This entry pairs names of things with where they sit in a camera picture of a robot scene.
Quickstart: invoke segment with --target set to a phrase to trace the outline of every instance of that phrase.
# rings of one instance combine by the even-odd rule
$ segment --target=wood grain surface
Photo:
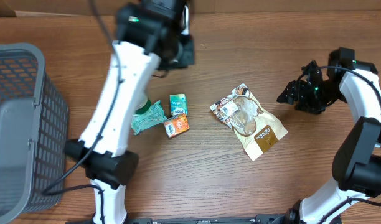
[[[113,30],[114,18],[104,20]],[[191,31],[196,65],[152,78],[148,86],[150,98],[162,100],[166,115],[169,95],[186,94],[190,130],[168,139],[159,125],[130,138],[129,150],[140,155],[126,189],[130,217],[284,213],[331,177],[333,157],[353,122],[345,103],[313,116],[276,103],[276,97],[300,75],[301,66],[311,60],[326,65],[328,53],[340,46],[355,49],[358,60],[376,64],[381,86],[381,11],[206,14],[195,17]],[[16,42],[43,51],[47,72],[70,107],[70,137],[79,137],[95,109],[110,59],[94,18],[0,19],[0,44]],[[256,161],[209,109],[241,83],[289,131]],[[78,169],[65,185],[87,183],[84,170]],[[21,215],[14,223],[61,224],[90,218],[94,211],[93,192],[79,190],[65,194],[54,208]],[[381,223],[381,208],[359,203],[343,217],[345,223]]]

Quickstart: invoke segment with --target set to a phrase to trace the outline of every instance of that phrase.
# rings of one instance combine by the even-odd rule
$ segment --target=robotic arm
[[[103,191],[101,198],[95,189],[95,224],[126,220],[125,185],[138,165],[138,155],[126,150],[129,127],[151,75],[194,64],[185,0],[130,3],[118,12],[116,22],[119,41],[113,43],[115,54],[96,110],[80,139],[65,146],[65,153],[76,161],[93,150],[82,166],[91,184]]]
[[[329,69],[326,81],[322,80],[321,68],[311,62],[277,99],[279,103],[297,101],[297,110],[312,114],[322,113],[340,99],[349,104],[355,122],[334,158],[333,178],[289,209],[283,223],[329,224],[358,201],[381,194],[381,157],[372,155],[374,147],[381,145],[379,77],[373,64],[358,62],[354,57],[352,49],[332,52],[329,66],[321,67]]]

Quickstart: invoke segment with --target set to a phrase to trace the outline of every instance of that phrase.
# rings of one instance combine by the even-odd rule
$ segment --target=brown label
[[[278,138],[269,125],[265,126],[258,134],[256,134],[254,140],[257,142],[263,153],[278,142]]]

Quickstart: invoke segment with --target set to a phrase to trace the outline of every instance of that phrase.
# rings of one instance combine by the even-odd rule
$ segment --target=gray plastic bin
[[[42,52],[31,44],[0,45],[0,224],[60,202],[60,195],[40,192],[64,172],[67,128],[68,106]]]

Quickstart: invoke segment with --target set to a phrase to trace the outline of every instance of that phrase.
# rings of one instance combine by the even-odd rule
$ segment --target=small teal box
[[[188,115],[185,94],[170,95],[170,108],[172,116],[179,114]]]

